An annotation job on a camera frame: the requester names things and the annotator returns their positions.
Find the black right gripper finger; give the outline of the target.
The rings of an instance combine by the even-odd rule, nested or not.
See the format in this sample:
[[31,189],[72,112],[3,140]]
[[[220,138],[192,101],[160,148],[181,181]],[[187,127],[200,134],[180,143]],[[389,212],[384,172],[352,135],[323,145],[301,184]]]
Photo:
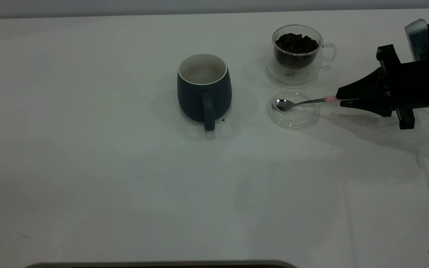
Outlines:
[[353,108],[368,111],[374,114],[378,114],[381,117],[391,117],[392,115],[392,110],[390,109],[390,106],[388,104],[376,100],[343,100],[340,102],[340,106],[344,108]]
[[366,77],[340,87],[337,90],[338,99],[385,99],[384,71],[377,68]]

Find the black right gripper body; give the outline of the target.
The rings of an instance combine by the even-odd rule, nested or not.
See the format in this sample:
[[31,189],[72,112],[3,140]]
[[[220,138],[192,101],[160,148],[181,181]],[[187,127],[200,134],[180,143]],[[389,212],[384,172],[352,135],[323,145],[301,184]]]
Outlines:
[[376,58],[380,62],[380,108],[377,114],[399,116],[401,129],[415,125],[414,109],[429,108],[429,49],[421,61],[400,63],[393,45],[379,47]]

